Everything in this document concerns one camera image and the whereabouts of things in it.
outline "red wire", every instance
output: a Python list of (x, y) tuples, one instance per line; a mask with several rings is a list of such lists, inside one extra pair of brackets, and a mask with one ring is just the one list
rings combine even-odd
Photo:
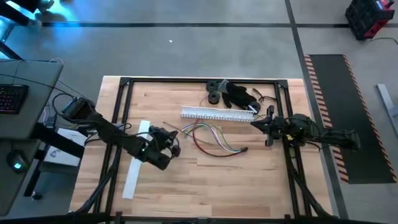
[(240, 154), (240, 153), (242, 153), (242, 152), (246, 152), (246, 151), (242, 150), (242, 151), (239, 151), (239, 152), (235, 152), (235, 153), (228, 154), (228, 155), (223, 155), (223, 156), (221, 156), (221, 155), (214, 155), (214, 154), (211, 154), (211, 153), (209, 153), (209, 152), (206, 152), (202, 147), (199, 146), (198, 141), (197, 141), (197, 139), (196, 139), (196, 137), (195, 137), (195, 129), (196, 129), (196, 126), (197, 126), (197, 123), (199, 122), (199, 120), (200, 120), (200, 119), (197, 119), (197, 120), (195, 121), (195, 123), (193, 124), (193, 129), (192, 129), (192, 138), (193, 138), (193, 142), (195, 143), (195, 145), (197, 146), (197, 148), (198, 148), (199, 150), (201, 150), (201, 151), (204, 152), (205, 154), (208, 154), (209, 156), (214, 156), (214, 157), (229, 157), (229, 156), (238, 155), (238, 154)]

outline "wooden tabletop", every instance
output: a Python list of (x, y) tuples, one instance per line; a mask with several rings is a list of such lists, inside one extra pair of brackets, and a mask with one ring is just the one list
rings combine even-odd
[[(96, 110), (108, 120), (113, 115), (119, 80), (120, 77), (104, 77), (99, 92)], [(288, 83), (294, 113), (311, 116), (303, 80), (288, 79)], [(249, 94), (254, 95), (252, 88), (256, 88), (263, 95), (275, 97), (273, 86), (244, 86)], [(181, 105), (224, 108), (222, 100), (218, 105), (211, 105), (207, 99), (203, 100), (206, 96), (205, 84), (202, 83), (135, 82), (127, 121), (132, 128), (127, 132), (136, 133), (143, 119), (169, 131), (174, 129), (164, 121), (179, 128), (195, 122), (194, 119), (180, 117)], [(260, 114), (265, 114), (266, 108), (274, 104), (272, 100), (263, 102)], [(293, 214), (281, 141), (275, 141), (272, 147), (265, 147), (266, 135), (249, 123), (206, 122), (221, 128), (232, 147), (247, 146), (248, 152), (227, 158), (210, 157), (199, 151), (191, 138), (179, 134), (180, 157), (172, 160), (164, 171), (144, 163), (134, 199), (128, 200), (122, 198), (122, 192), (131, 156), (123, 151), (112, 213), (122, 211), (124, 216), (137, 217), (225, 218), (283, 218), (285, 214)], [(220, 155), (228, 153), (215, 144), (209, 130), (199, 129), (196, 133), (198, 139), (214, 143), (201, 144), (206, 150)], [(78, 209), (97, 186), (105, 147), (105, 143), (100, 141), (86, 147), (70, 210)], [(331, 213), (320, 153), (309, 145), (302, 147), (301, 153), (308, 188), (323, 208)], [(108, 188), (103, 194), (101, 211), (104, 210), (107, 191)], [(303, 212), (299, 190), (298, 197), (300, 211)]]

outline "desk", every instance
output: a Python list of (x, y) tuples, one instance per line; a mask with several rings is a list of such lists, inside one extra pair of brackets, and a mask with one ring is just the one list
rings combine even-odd
[(60, 63), (0, 60), (0, 74), (3, 74), (0, 75), (1, 84), (29, 85), (27, 97), (19, 114), (0, 114), (0, 179), (2, 180), (0, 181), (0, 215), (8, 213), (26, 175), (26, 173), (16, 174), (7, 165), (6, 156), (11, 150), (10, 139), (15, 148), (24, 153), (29, 163), (33, 161), (40, 144), (40, 141), (36, 139), (53, 143), (60, 149), (64, 149), (61, 146), (66, 146), (67, 149), (77, 148), (78, 155), (81, 155), (83, 151), (83, 148), (73, 141), (37, 123), (62, 67)]
[[(104, 77), (97, 111), (111, 119), (121, 77)], [(294, 113), (310, 116), (308, 100), (302, 80), (288, 80)], [(255, 87), (263, 95), (275, 96), (274, 89), (258, 84), (244, 85), (248, 93)], [(193, 123), (194, 119), (180, 117), (181, 105), (198, 106), (206, 96), (202, 83), (134, 83), (128, 123), (138, 130), (141, 120), (154, 126), (178, 127)], [(273, 104), (265, 101), (260, 114)], [(206, 100), (202, 106), (211, 106)], [(222, 102), (217, 107), (224, 108)], [(264, 147), (266, 136), (249, 123), (206, 121), (219, 126), (233, 147), (247, 146), (249, 151), (229, 158), (208, 157), (199, 151), (192, 139), (180, 140), (182, 153), (171, 161), (165, 171), (145, 163), (141, 167), (133, 200), (122, 199), (124, 183), (131, 156), (123, 151), (119, 166), (112, 214), (123, 212), (132, 217), (226, 217), (226, 218), (283, 218), (292, 214), (284, 151), (280, 141)], [(214, 142), (207, 130), (198, 131), (198, 138)], [(85, 149), (75, 185), (70, 210), (78, 209), (95, 189), (101, 170), (105, 143), (93, 142)], [(213, 154), (224, 154), (218, 146), (203, 145)], [(331, 213), (330, 199), (318, 149), (301, 148), (307, 185), (323, 208)], [(108, 190), (103, 194), (104, 210)], [(303, 211), (301, 194), (300, 211)]]

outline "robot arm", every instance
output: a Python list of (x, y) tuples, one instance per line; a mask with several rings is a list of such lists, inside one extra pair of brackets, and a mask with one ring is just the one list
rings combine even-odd
[[(115, 127), (94, 110), (94, 104), (84, 98), (73, 98), (63, 109), (62, 117), (71, 123), (87, 123), (98, 131), (99, 138), (107, 144), (123, 147), (127, 153), (142, 162), (149, 162), (161, 170), (166, 169), (174, 157), (180, 155), (180, 146), (173, 145), (178, 132), (168, 132), (164, 128), (149, 127), (149, 141), (141, 136), (128, 135)], [(162, 153), (169, 149), (171, 157)]]
[(306, 142), (319, 142), (353, 151), (361, 147), (355, 130), (327, 129), (321, 132), (316, 123), (304, 114), (295, 114), (291, 118), (280, 116), (273, 118), (274, 110), (274, 106), (268, 107), (267, 116), (263, 120), (251, 122), (251, 125), (268, 134), (266, 146), (273, 145), (274, 139), (287, 136), (290, 143), (297, 146), (304, 146)]

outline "green wire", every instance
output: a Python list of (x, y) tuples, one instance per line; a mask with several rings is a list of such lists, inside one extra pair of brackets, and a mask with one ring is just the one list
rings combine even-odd
[(225, 139), (225, 137), (224, 137), (224, 134), (221, 132), (221, 129), (220, 129), (220, 128), (218, 128), (218, 127), (216, 127), (216, 126), (213, 126), (213, 125), (210, 125), (210, 124), (205, 124), (205, 123), (197, 123), (197, 125), (199, 125), (199, 126), (196, 126), (196, 127), (192, 128), (191, 130), (189, 130), (188, 132), (186, 132), (186, 133), (185, 133), (186, 136), (188, 136), (188, 134), (191, 133), (193, 130), (196, 130), (196, 129), (200, 128), (200, 127), (203, 127), (203, 126), (207, 126), (208, 128), (213, 127), (213, 128), (215, 128), (215, 129), (217, 129), (218, 132), (220, 132), (221, 137), (223, 138), (223, 140), (224, 140), (226, 146), (227, 146), (231, 151), (236, 151), (236, 152), (239, 152), (239, 151), (240, 151), (240, 150), (236, 150), (236, 149), (232, 148), (232, 147), (228, 144), (228, 142), (226, 141), (226, 139)]

